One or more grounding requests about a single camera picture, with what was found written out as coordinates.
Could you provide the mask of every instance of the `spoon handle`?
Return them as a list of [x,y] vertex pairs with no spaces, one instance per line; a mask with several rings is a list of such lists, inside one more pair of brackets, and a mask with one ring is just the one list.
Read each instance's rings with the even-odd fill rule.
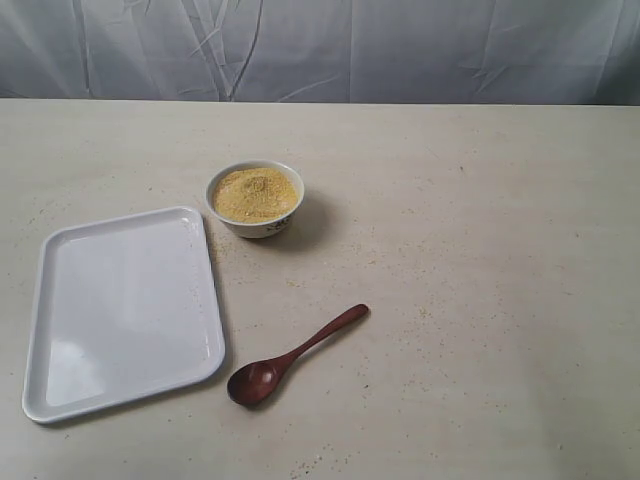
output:
[[284,355],[284,357],[287,357],[287,359],[290,361],[295,360],[304,352],[306,352],[311,347],[313,347],[315,344],[321,342],[322,340],[327,338],[329,335],[332,335],[333,333],[337,332],[341,328],[344,328],[347,325],[350,325],[351,323],[359,320],[360,318],[365,316],[367,313],[369,313],[369,307],[367,307],[362,303],[360,305],[356,305],[355,307],[351,307],[349,310],[347,310],[343,314],[339,315],[338,317],[336,317],[335,319],[327,323],[324,327],[320,329],[320,331],[318,331],[318,333],[316,333],[313,337],[311,337],[309,340],[304,342],[298,348],[295,348],[291,350],[289,353],[287,353],[286,355]]

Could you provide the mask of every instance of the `bowl rim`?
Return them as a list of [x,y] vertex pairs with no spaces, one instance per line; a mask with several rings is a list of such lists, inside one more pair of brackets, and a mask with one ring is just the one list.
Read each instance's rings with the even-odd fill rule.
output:
[[[237,222],[235,220],[231,220],[221,215],[216,211],[216,209],[213,207],[212,194],[215,187],[218,185],[218,183],[220,183],[220,180],[222,180],[228,174],[232,172],[236,172],[238,170],[249,170],[250,168],[264,168],[264,167],[272,167],[272,168],[276,167],[279,170],[280,169],[286,170],[293,177],[299,180],[301,188],[300,188],[300,194],[298,195],[298,202],[295,204],[295,206],[291,210],[272,220],[267,220],[265,222],[258,222],[258,223]],[[257,159],[249,159],[249,160],[244,160],[242,162],[233,163],[223,168],[218,173],[216,173],[209,181],[209,184],[207,185],[207,189],[205,190],[205,201],[207,203],[207,207],[209,207],[209,211],[221,222],[228,223],[229,225],[240,226],[240,227],[264,227],[267,225],[272,225],[274,223],[277,223],[281,220],[284,220],[293,212],[295,212],[300,206],[300,204],[302,204],[302,201],[304,200],[304,193],[305,193],[305,185],[304,185],[304,181],[302,180],[302,176],[298,172],[296,172],[293,168],[291,168],[289,165],[285,165],[282,162],[276,162],[275,160],[265,160],[265,159],[257,158]]]

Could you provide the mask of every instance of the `white plastic tray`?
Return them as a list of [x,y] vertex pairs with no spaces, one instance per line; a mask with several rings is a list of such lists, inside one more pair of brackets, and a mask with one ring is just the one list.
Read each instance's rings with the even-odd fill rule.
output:
[[188,207],[43,244],[22,405],[49,423],[196,383],[224,358],[204,225]]

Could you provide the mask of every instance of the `spoon bowl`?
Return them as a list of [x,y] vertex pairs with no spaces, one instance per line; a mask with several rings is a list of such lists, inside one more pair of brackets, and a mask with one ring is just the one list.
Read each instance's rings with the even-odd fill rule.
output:
[[234,402],[251,407],[267,398],[277,388],[280,380],[296,359],[311,347],[321,342],[341,328],[361,319],[369,312],[369,307],[360,304],[338,316],[298,348],[280,357],[245,365],[231,375],[227,392]]

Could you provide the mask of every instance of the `white table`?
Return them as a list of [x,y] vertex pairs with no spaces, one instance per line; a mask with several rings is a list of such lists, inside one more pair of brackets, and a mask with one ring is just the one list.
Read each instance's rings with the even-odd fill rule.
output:
[[[640,108],[0,101],[6,479],[640,478]],[[20,396],[53,230],[192,205],[279,159],[262,243],[210,219],[229,357],[196,388],[45,428]],[[235,368],[365,323],[260,411]]]

